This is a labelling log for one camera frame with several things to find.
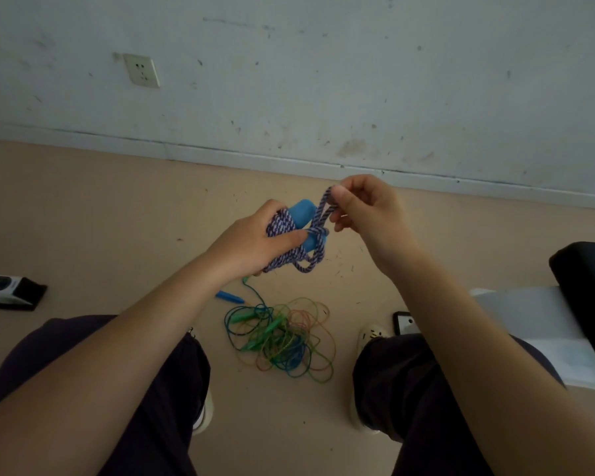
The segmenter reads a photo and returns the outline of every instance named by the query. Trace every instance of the purple and white rope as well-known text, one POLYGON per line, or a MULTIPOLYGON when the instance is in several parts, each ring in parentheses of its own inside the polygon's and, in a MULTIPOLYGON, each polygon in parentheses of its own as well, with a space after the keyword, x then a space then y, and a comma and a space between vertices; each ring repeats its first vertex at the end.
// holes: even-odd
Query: purple and white rope
MULTIPOLYGON (((298 271, 308 273, 313 270, 315 265, 322 262, 324 259, 324 237, 329 234, 329 230, 324 227, 324 224, 329 215, 333 213, 333 210, 337 208, 337 204, 332 203, 324 212, 324 207, 326 206, 326 203, 329 202, 330 196, 331 187, 328 187, 322 196, 320 205, 315 211, 315 215, 311 220, 311 225, 306 229, 307 232, 315 235, 315 250, 313 251, 313 255, 308 255, 302 246, 298 246, 291 249, 289 252, 282 254, 280 257, 273 259, 269 265, 262 270, 263 272, 269 272, 270 270, 277 269, 285 264, 292 263, 298 271), (304 260, 308 262, 307 267, 300 264, 300 262, 304 260)), ((289 211, 282 209, 273 216, 273 219, 271 219, 271 222, 266 227, 266 234, 268 237, 275 237, 276 235, 290 232, 295 229, 296 225, 293 222, 293 218, 289 215, 289 211)))

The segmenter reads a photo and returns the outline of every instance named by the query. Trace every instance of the person's right hand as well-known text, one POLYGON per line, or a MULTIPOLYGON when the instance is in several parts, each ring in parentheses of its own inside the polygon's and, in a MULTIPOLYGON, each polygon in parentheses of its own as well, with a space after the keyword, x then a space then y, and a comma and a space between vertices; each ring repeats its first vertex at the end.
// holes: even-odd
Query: person's right hand
POLYGON ((339 207, 331 214, 335 232, 350 228, 364 240, 374 263, 385 275, 415 245, 394 188, 373 175, 353 175, 331 188, 339 207))

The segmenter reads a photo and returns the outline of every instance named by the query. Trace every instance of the person's left hand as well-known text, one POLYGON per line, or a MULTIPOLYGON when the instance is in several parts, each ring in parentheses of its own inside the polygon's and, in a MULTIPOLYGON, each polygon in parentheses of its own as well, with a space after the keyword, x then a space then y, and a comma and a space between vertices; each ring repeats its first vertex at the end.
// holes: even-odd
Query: person's left hand
POLYGON ((206 255, 224 271, 229 280, 260 272, 271 260, 298 247, 306 240, 305 230, 267 237, 266 226, 277 211, 286 206, 267 200, 256 213, 234 222, 207 249, 206 255))

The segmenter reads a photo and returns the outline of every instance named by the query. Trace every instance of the person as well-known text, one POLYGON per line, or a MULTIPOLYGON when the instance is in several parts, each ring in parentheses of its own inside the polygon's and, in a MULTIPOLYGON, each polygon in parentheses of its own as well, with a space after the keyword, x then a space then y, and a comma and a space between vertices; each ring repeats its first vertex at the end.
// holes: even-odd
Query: person
MULTIPOLYGON (((351 417, 404 441, 394 474, 595 476, 595 421, 428 255, 394 189, 358 175, 331 196, 335 231, 361 236, 422 333, 358 338, 351 417)), ((0 475, 194 474, 210 369, 188 330, 223 285, 306 239, 266 236, 282 207, 236 221, 118 316, 50 320, 18 344, 0 368, 0 475)))

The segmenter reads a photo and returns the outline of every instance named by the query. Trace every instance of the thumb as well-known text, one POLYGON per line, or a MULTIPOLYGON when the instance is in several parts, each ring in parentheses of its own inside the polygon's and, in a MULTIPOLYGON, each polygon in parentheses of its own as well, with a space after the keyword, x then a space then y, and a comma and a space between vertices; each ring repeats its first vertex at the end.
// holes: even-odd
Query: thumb
POLYGON ((342 187, 341 185, 334 185, 331 188, 331 195, 338 206, 340 206, 353 221, 357 222, 357 219, 362 218, 366 204, 359 200, 347 188, 342 187))
POLYGON ((292 230, 275 237, 270 237, 270 256, 275 259, 285 252, 289 252, 302 244, 308 237, 308 232, 305 230, 292 230))

